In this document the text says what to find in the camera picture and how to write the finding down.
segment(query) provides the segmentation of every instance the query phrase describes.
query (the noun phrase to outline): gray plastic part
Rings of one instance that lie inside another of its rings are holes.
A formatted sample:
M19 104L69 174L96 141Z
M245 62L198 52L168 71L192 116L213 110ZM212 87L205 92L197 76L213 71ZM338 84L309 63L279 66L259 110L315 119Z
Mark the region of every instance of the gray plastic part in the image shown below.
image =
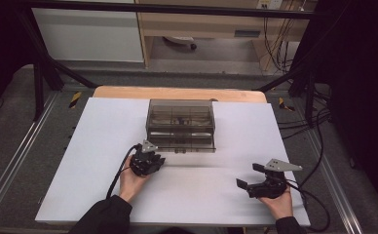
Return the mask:
M301 166L286 163L278 159L271 159L264 168L273 172L302 171Z
M141 146L141 152L148 153L148 152L155 151L156 149L158 149L158 146L152 144L147 139L143 140L143 143L142 143L142 146Z

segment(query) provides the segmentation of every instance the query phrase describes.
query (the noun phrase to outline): white table surface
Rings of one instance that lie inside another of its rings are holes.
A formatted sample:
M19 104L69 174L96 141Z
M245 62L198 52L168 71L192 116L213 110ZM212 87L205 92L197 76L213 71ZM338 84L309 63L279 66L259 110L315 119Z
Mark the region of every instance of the white table surface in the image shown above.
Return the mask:
M146 138L149 99L91 97L36 216L74 224L105 198L127 151ZM237 187L236 178L262 182L252 163L288 162L270 104L214 102L215 153L161 153L164 166L132 202L131 223L249 226L275 223L269 210ZM294 179L292 173L285 174ZM113 193L117 194L119 184ZM309 225L298 192L294 215Z

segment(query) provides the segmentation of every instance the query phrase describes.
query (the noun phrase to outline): black sleeve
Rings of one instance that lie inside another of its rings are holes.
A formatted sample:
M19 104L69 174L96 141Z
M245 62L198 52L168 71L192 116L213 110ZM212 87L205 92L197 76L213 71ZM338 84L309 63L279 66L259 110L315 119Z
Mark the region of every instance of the black sleeve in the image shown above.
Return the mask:
M279 234L306 234L307 231L296 221L295 217L283 217L277 220L277 231Z
M132 206L118 196L94 204L69 234L128 233Z

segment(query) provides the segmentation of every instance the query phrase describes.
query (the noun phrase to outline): hand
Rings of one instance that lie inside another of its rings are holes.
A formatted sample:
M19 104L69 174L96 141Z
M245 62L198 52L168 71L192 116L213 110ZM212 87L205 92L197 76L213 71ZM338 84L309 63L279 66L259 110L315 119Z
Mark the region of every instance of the hand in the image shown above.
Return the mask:
M292 212L292 198L290 187L288 186L285 192L278 198L258 198L263 204L265 204L271 211L272 216L275 220L283 217L293 216Z
M132 169L129 168L132 156L129 156L125 162L125 170L120 174L120 192L121 197L126 202L130 203L135 195L137 195L146 180L150 175L139 176L136 175Z

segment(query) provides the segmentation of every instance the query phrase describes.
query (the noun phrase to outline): cabinet door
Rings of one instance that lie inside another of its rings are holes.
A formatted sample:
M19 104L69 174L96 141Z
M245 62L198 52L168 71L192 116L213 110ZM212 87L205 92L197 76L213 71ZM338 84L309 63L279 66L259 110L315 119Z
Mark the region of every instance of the cabinet door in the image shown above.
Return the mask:
M136 13L51 9L33 12L54 59L143 62Z

